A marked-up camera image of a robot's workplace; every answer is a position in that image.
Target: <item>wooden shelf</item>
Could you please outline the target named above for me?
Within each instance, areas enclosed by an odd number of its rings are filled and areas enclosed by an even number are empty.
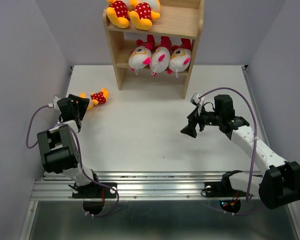
[[[116,57],[115,66],[118,68],[129,69],[130,66],[128,64],[128,60],[131,55],[131,51],[134,50],[136,47],[137,47],[137,44],[136,44],[135,40],[124,40],[124,43]],[[183,72],[179,72],[178,74],[181,76],[185,76],[185,75],[188,75],[188,73],[189,73],[189,68],[187,68]]]
[[[205,0],[160,0],[161,17],[153,22],[149,31],[142,31],[131,25],[122,29],[114,26],[103,11],[103,25],[111,54],[114,74],[118,89],[121,90],[130,68],[128,64],[131,51],[137,47],[136,41],[125,39],[124,33],[152,34],[192,40],[192,57],[187,70],[178,73],[184,78],[182,98],[187,94],[192,69],[204,25]]]
[[[194,8],[161,6],[161,17],[153,22],[149,31],[138,30],[133,23],[126,29],[108,23],[109,31],[119,31],[126,33],[153,34],[160,36],[196,39],[198,28],[200,27],[200,11]]]

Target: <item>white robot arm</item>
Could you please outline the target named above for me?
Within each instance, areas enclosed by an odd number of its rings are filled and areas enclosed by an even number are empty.
[[[37,134],[38,146],[40,150],[41,162],[46,172],[63,174],[72,179],[75,184],[70,186],[79,192],[86,192],[92,184],[83,173],[95,180],[98,177],[91,170],[82,165],[80,154],[73,138],[73,133],[81,131],[81,121],[83,120],[90,100],[72,94],[64,98],[53,98],[53,103],[49,104],[60,111],[58,123],[51,129]]]
[[[253,155],[254,131],[241,116],[235,115],[232,98],[229,95],[214,97],[215,108],[205,110],[205,99],[195,93],[191,99],[196,106],[187,117],[188,125],[181,130],[193,138],[197,137],[196,126],[200,132],[205,126],[218,126],[232,142],[238,145],[249,157]],[[252,176],[249,193],[260,197],[269,209],[300,200],[300,165],[288,162],[277,155],[260,138],[256,137],[254,164],[261,171],[261,176]],[[206,197],[232,197],[236,191],[247,192],[249,175],[240,170],[230,171],[222,176],[221,182],[206,182]]]

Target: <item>plush doll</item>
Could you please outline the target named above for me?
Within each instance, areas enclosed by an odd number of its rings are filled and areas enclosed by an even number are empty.
[[[151,63],[152,51],[156,45],[153,35],[147,35],[147,42],[137,40],[137,48],[131,52],[129,57],[129,66],[135,74],[138,74],[139,69],[143,69],[145,66]]]
[[[130,19],[139,30],[150,30],[152,21],[160,18],[161,5],[159,0],[130,0],[133,10]]]
[[[107,0],[110,6],[106,9],[106,15],[110,22],[121,29],[126,29],[129,23],[130,11],[133,8],[130,0]]]
[[[102,88],[100,92],[92,93],[91,95],[83,92],[79,95],[80,98],[90,99],[87,110],[90,110],[95,105],[105,104],[107,102],[109,92],[106,88]]]
[[[191,41],[190,39],[181,39],[182,44],[180,46],[172,47],[172,55],[170,58],[168,74],[175,72],[176,77],[178,78],[178,73],[186,70],[191,61]]]
[[[155,49],[151,58],[150,68],[153,76],[162,73],[168,68],[171,49],[172,43],[170,38],[168,36],[162,36],[161,44]]]

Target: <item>white wall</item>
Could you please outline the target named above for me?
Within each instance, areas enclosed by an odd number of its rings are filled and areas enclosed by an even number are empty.
[[[36,2],[71,65],[111,63],[102,21],[106,0]],[[249,64],[284,2],[205,0],[196,63]]]
[[[300,0],[286,1],[248,76],[271,147],[300,164]]]
[[[38,149],[26,149],[30,117],[66,89],[69,73],[35,0],[0,0],[0,240],[19,239],[43,171]],[[53,110],[39,114],[32,143],[53,117]]]

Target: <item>shelf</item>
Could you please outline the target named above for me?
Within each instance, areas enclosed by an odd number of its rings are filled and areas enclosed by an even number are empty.
[[[133,23],[126,29],[114,26],[108,23],[109,31],[119,31],[126,33],[153,34],[168,37],[179,37],[187,39],[196,39],[199,30],[199,9],[161,6],[161,17],[153,22],[149,31],[138,30]]]
[[[131,51],[134,50],[136,47],[137,44],[135,40],[124,40],[124,44],[116,57],[115,66],[118,68],[129,69],[130,66],[128,64],[128,60],[131,55]],[[189,73],[189,68],[187,68],[183,72],[178,72],[178,74],[181,76],[188,75],[188,73]]]

